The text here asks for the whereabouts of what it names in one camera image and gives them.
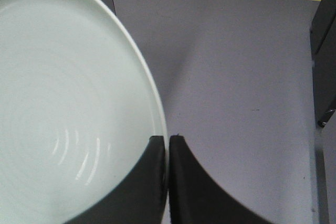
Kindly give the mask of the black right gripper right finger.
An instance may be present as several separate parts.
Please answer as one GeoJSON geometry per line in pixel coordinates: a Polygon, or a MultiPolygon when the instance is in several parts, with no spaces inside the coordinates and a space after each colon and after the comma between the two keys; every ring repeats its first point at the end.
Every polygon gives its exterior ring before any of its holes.
{"type": "Polygon", "coordinates": [[[210,177],[183,136],[170,137],[169,157],[171,223],[269,223],[210,177]]]}

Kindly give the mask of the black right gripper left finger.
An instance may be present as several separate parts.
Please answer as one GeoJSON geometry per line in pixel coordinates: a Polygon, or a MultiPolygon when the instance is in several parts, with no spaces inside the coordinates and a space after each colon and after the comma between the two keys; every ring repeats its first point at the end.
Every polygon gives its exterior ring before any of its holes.
{"type": "Polygon", "coordinates": [[[102,200],[68,223],[161,223],[166,203],[163,136],[151,136],[144,153],[102,200]]]}

